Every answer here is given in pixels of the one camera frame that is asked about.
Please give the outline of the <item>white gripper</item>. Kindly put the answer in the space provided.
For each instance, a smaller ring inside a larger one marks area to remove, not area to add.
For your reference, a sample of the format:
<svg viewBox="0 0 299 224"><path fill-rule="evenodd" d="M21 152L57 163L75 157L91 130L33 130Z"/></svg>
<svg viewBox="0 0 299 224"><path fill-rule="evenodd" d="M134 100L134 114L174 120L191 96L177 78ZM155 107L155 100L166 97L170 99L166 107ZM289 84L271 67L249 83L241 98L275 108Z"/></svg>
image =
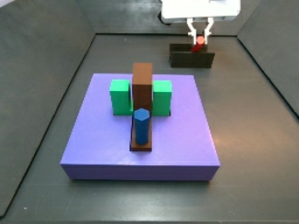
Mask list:
<svg viewBox="0 0 299 224"><path fill-rule="evenodd" d="M214 19L217 21L234 20L241 13L241 0L162 0L162 20L166 24L185 23L190 28L193 44L197 45L198 32L193 22L207 19L203 30L205 45L209 44Z"/></svg>

